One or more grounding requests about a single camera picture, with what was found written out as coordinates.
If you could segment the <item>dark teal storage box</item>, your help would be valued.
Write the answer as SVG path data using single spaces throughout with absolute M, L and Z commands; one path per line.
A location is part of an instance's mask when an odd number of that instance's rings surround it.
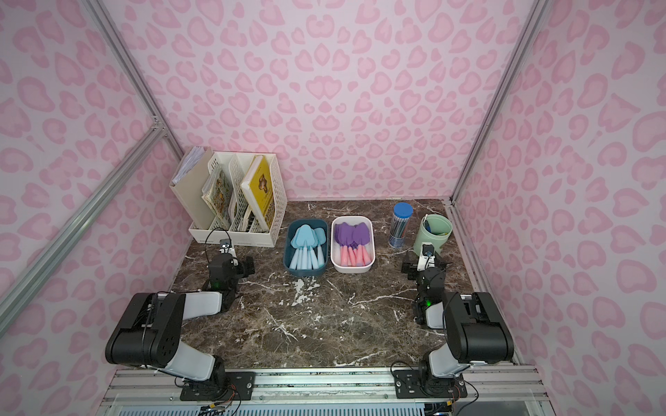
M 324 246 L 324 258 L 326 261 L 326 265 L 324 268 L 315 268 L 314 270 L 294 270 L 290 267 L 290 263 L 292 260 L 292 257 L 295 254 L 295 249 L 291 246 L 291 239 L 293 239 L 296 230 L 301 225 L 310 225 L 310 227 L 315 230 L 317 227 L 321 227 L 325 230 L 326 233 L 326 238 L 327 238 L 327 243 Z M 285 248 L 284 248 L 284 256 L 283 256 L 283 264 L 284 267 L 293 275 L 294 277 L 319 277 L 324 274 L 325 269 L 327 267 L 327 263 L 329 262 L 330 256 L 329 256 L 329 248 L 330 248 L 330 233 L 327 228 L 327 223 L 323 219 L 319 218 L 305 218 L 305 219 L 298 219 L 293 221 L 287 230 L 286 234 L 286 243 L 285 243 Z M 317 243 L 314 248 L 315 254 L 317 255 Z

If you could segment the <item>teal pointed shovel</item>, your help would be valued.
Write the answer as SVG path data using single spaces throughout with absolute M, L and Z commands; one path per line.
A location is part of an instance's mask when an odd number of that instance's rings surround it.
M 318 267 L 314 248 L 317 237 L 310 225 L 301 225 L 291 239 L 291 246 L 296 250 L 290 267 L 294 270 L 314 270 Z

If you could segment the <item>white storage box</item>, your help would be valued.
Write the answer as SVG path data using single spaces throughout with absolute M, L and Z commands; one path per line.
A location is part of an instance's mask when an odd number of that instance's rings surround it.
M 339 249 L 338 249 L 338 243 L 336 242 L 336 239 L 334 237 L 334 230 L 336 227 L 336 224 L 338 223 L 347 223 L 348 224 L 348 251 L 349 251 L 349 258 L 350 258 L 350 265 L 348 267 L 343 267 L 338 263 L 338 254 L 339 254 Z M 358 225 L 360 223 L 366 223 L 369 227 L 369 234 L 370 234 L 370 243 L 367 246 L 370 258 L 371 258 L 371 263 L 367 266 L 363 267 L 358 267 L 357 266 L 357 257 L 356 257 L 356 250 L 354 249 L 352 243 L 352 234 L 353 234 L 353 229 L 355 225 Z M 375 263 L 376 261 L 376 247 L 375 247 L 375 239 L 374 239 L 374 230 L 373 230 L 373 225 L 371 221 L 364 217 L 364 216 L 342 216 L 338 217 L 333 220 L 331 224 L 331 247 L 330 247 L 330 254 L 331 254 L 331 262 L 333 263 L 335 269 L 340 272 L 340 273 L 345 273 L 345 274 L 361 274 L 368 272 L 371 269 L 371 266 Z

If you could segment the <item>purple square shovel pink handle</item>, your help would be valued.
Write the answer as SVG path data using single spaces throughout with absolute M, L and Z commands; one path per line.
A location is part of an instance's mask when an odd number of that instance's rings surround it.
M 348 224 L 338 223 L 334 230 L 334 237 L 338 243 L 338 263 L 343 267 L 350 265 L 349 251 L 348 251 Z

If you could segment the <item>teal heart shovel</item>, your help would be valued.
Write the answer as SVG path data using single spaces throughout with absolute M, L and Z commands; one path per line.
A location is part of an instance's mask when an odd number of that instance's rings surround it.
M 324 246 L 327 243 L 325 230 L 321 227 L 317 227 L 315 230 L 315 235 L 317 237 L 317 262 L 319 268 L 324 268 L 326 261 L 324 258 Z

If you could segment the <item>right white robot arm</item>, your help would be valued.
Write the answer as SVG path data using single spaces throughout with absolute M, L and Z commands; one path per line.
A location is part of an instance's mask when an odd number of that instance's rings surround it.
M 401 272 L 416 283 L 416 324 L 442 330 L 446 341 L 426 353 L 417 369 L 391 371 L 399 399 L 455 402 L 468 396 L 465 371 L 513 358 L 513 338 L 492 295 L 448 291 L 446 268 L 436 255 L 402 262 Z

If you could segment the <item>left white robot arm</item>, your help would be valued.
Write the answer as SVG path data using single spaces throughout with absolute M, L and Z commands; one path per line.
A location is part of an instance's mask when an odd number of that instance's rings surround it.
M 183 322 L 227 312 L 239 281 L 255 273 L 254 260 L 230 252 L 209 263 L 200 291 L 134 295 L 109 338 L 105 358 L 111 364 L 146 367 L 178 379 L 180 400 L 238 402 L 251 399 L 255 374 L 227 372 L 217 355 L 197 350 L 181 339 Z

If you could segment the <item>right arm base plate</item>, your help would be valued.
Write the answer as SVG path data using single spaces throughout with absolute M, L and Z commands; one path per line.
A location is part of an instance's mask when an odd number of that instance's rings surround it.
M 398 399 L 460 400 L 468 397 L 464 379 L 437 378 L 415 369 L 393 369 L 395 395 Z

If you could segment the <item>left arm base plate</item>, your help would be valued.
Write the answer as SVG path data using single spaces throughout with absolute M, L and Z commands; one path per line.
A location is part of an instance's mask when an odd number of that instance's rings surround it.
M 239 371 L 226 373 L 222 381 L 185 381 L 180 392 L 181 401 L 251 400 L 256 373 Z

